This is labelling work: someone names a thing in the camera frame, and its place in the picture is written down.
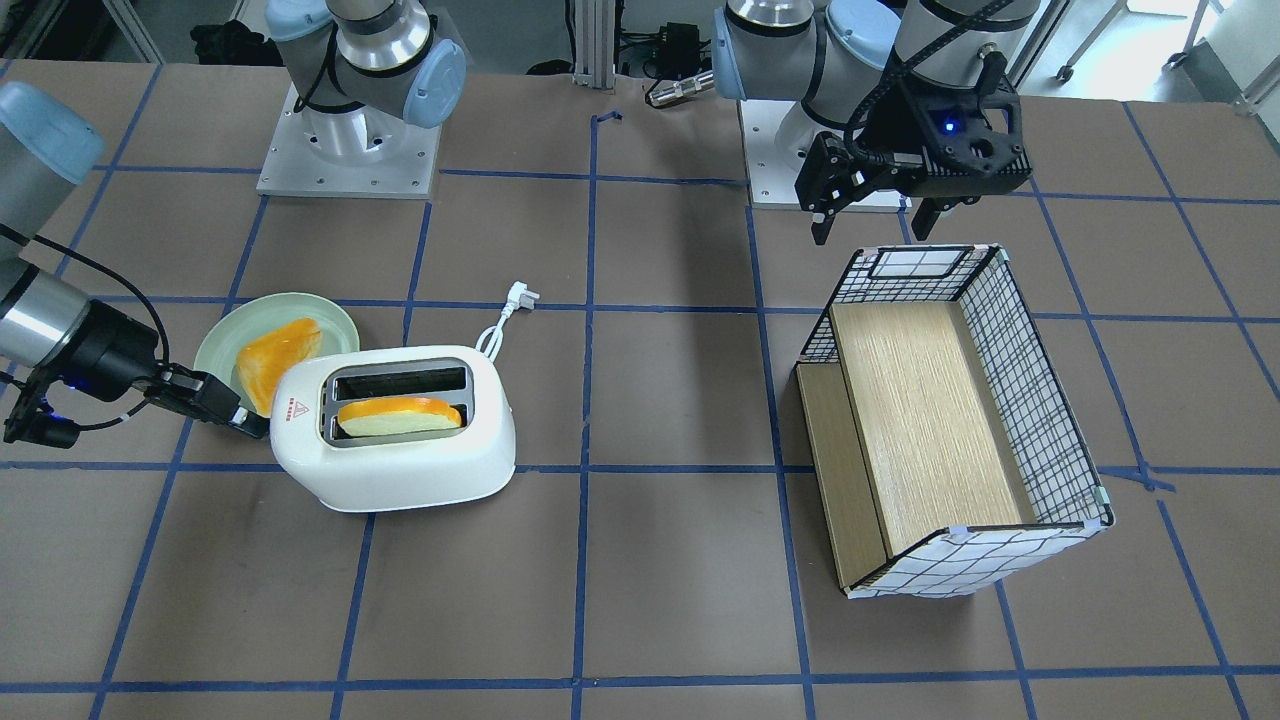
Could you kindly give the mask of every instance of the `floor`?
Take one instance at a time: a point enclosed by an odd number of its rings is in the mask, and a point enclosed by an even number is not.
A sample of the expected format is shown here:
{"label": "floor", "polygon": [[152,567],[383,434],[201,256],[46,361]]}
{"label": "floor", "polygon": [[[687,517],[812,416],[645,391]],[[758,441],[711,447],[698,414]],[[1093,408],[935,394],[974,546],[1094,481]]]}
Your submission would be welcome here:
{"label": "floor", "polygon": [[[1112,0],[1073,3],[1039,61],[1027,73],[1019,92],[1044,97],[1202,101],[1203,90],[1192,82],[1185,69],[1165,67],[1170,55],[1183,50],[1190,32],[1196,3],[1189,0],[1130,0],[1073,65],[1075,73],[1071,79],[1061,82],[1056,78],[1059,68],[1071,59],[1112,4]],[[1201,23],[1199,37],[1208,32],[1216,18],[1210,8]],[[1230,77],[1206,79],[1231,85]]]}
{"label": "floor", "polygon": [[1025,99],[1033,182],[931,242],[1009,250],[1117,524],[972,597],[849,601],[791,370],[910,213],[815,247],[748,206],[732,104],[631,81],[471,77],[428,204],[257,196],[278,68],[0,76],[108,140],[44,234],[155,297],[179,360],[271,292],[334,299],[366,348],[470,345],[512,281],[541,293],[488,500],[333,512],[266,443],[156,410],[0,447],[0,716],[1280,716],[1280,158],[1229,108]]}

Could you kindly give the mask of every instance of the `wooden panel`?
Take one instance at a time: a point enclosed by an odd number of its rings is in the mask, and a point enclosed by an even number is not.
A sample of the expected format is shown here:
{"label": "wooden panel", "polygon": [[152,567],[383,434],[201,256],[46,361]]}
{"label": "wooden panel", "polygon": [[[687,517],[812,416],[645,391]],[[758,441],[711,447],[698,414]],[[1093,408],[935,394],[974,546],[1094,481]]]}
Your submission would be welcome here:
{"label": "wooden panel", "polygon": [[959,306],[860,302],[831,316],[890,555],[950,525],[1032,521]]}
{"label": "wooden panel", "polygon": [[836,578],[849,588],[888,561],[840,365],[796,365]]}

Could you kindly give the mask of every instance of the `green plate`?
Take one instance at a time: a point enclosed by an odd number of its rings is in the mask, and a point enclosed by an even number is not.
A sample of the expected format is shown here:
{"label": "green plate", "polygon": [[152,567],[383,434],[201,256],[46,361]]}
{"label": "green plate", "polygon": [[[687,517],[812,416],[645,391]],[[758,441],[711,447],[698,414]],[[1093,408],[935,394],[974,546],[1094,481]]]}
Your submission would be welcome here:
{"label": "green plate", "polygon": [[196,370],[223,380],[241,396],[241,405],[252,402],[236,373],[236,356],[246,345],[301,318],[311,318],[323,333],[319,355],[338,355],[360,350],[360,334],[347,313],[324,297],[306,292],[280,292],[259,297],[230,311],[218,322],[196,351]]}

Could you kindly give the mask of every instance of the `white toaster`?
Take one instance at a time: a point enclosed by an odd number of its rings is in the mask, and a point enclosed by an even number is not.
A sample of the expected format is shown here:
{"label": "white toaster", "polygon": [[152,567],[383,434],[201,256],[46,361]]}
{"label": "white toaster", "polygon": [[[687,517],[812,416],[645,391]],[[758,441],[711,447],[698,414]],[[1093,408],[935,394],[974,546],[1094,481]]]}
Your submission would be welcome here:
{"label": "white toaster", "polygon": [[[462,427],[349,437],[338,410],[371,397],[444,400]],[[498,370],[463,346],[396,347],[328,355],[291,368],[271,405],[276,461],[320,502],[376,512],[479,500],[516,471],[516,425]]]}

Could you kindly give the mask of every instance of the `power cord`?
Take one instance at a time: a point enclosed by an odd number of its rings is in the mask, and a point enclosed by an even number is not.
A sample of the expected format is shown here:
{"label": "power cord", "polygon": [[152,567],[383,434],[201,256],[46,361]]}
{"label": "power cord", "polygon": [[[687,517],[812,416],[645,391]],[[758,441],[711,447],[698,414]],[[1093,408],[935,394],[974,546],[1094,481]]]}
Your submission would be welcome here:
{"label": "power cord", "polygon": [[480,340],[476,341],[476,350],[483,352],[490,361],[497,360],[498,352],[502,350],[502,327],[516,314],[516,310],[521,307],[532,310],[534,302],[539,297],[541,296],[529,290],[527,284],[522,282],[512,283],[511,290],[507,291],[507,304],[502,306],[498,323],[480,333]]}

